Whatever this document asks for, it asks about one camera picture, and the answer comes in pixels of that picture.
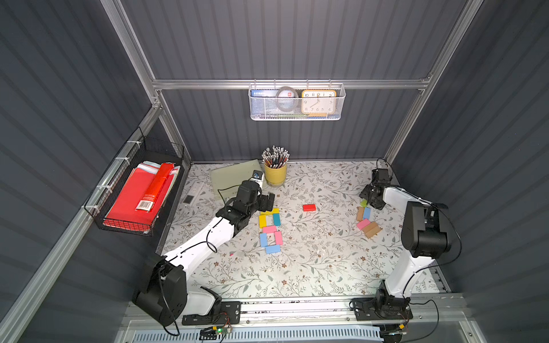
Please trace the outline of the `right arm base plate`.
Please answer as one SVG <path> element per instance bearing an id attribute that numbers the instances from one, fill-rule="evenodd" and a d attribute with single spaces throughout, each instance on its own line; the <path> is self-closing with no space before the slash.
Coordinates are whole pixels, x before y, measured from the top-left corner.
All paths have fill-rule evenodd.
<path id="1" fill-rule="evenodd" d="M 409 298 L 362 297 L 352 299 L 349 307 L 357 321 L 403 320 L 409 322 L 413 318 L 409 302 Z"/>

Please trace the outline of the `teal block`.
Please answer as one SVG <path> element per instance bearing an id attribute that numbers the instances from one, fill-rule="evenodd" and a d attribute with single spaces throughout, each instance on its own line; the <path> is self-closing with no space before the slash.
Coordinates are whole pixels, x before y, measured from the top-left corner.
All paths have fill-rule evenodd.
<path id="1" fill-rule="evenodd" d="M 273 214 L 273 224 L 274 226 L 280 227 L 281 226 L 281 219 L 279 214 Z"/>

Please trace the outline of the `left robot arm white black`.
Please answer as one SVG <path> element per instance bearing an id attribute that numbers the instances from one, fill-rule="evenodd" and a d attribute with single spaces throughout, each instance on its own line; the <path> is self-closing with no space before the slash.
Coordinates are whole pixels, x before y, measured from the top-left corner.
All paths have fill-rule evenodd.
<path id="1" fill-rule="evenodd" d="M 253 214 L 273 210 L 275 195 L 264 194 L 263 187 L 264 177 L 255 170 L 203 230 L 170 252 L 151 255 L 133 304 L 164 328 L 176 324 L 181 315 L 217 321 L 221 316 L 220 295 L 207 287 L 192 289 L 187 280 L 203 261 L 247 227 Z"/>

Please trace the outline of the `yellow block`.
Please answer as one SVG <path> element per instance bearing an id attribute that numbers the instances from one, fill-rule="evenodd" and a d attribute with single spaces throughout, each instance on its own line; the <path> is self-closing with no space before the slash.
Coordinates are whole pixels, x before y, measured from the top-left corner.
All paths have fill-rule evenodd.
<path id="1" fill-rule="evenodd" d="M 259 226 L 260 226 L 260 228 L 267 227 L 267 216 L 266 215 L 260 215 L 259 216 Z"/>
<path id="2" fill-rule="evenodd" d="M 280 210 L 278 208 L 274 208 L 271 211 L 261 212 L 260 214 L 268 216 L 268 215 L 279 214 L 279 213 L 280 213 Z"/>

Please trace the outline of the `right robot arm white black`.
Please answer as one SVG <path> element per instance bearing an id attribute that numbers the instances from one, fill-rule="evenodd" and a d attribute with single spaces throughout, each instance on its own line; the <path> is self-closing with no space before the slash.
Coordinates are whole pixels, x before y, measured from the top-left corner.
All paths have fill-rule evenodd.
<path id="1" fill-rule="evenodd" d="M 376 210 L 382 210 L 388 204 L 404 214 L 400 234 L 404 250 L 393 272 L 376 292 L 374 307 L 377 311 L 406 308 L 420 274 L 451 249 L 452 225 L 439 206 L 391 181 L 387 169 L 376 168 L 372 171 L 370 184 L 360 193 L 360 197 Z"/>

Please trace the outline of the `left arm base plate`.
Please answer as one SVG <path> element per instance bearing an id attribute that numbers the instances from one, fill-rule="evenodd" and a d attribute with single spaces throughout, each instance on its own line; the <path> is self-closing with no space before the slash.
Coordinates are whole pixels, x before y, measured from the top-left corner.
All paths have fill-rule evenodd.
<path id="1" fill-rule="evenodd" d="M 239 301 L 221 301 L 214 303 L 206 315 L 190 314 L 182 317 L 184 326 L 216 326 L 221 324 L 239 324 L 242 313 L 242 303 Z"/>

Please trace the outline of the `red block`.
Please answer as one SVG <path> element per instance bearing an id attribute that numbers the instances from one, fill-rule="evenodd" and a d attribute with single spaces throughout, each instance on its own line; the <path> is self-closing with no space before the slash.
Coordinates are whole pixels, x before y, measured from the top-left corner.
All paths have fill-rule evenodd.
<path id="1" fill-rule="evenodd" d="M 304 212 L 315 212 L 316 210 L 317 210 L 317 207 L 315 204 L 303 204 Z"/>

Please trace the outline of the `light blue block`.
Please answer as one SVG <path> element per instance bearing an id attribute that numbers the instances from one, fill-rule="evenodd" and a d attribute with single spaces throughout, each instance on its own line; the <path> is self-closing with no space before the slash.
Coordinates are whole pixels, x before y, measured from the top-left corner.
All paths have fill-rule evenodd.
<path id="1" fill-rule="evenodd" d="M 268 246 L 267 235 L 265 233 L 260 234 L 260 246 L 261 247 L 267 247 Z"/>
<path id="2" fill-rule="evenodd" d="M 265 247 L 265 252 L 267 254 L 277 254 L 281 252 L 281 246 L 280 245 L 272 245 Z"/>

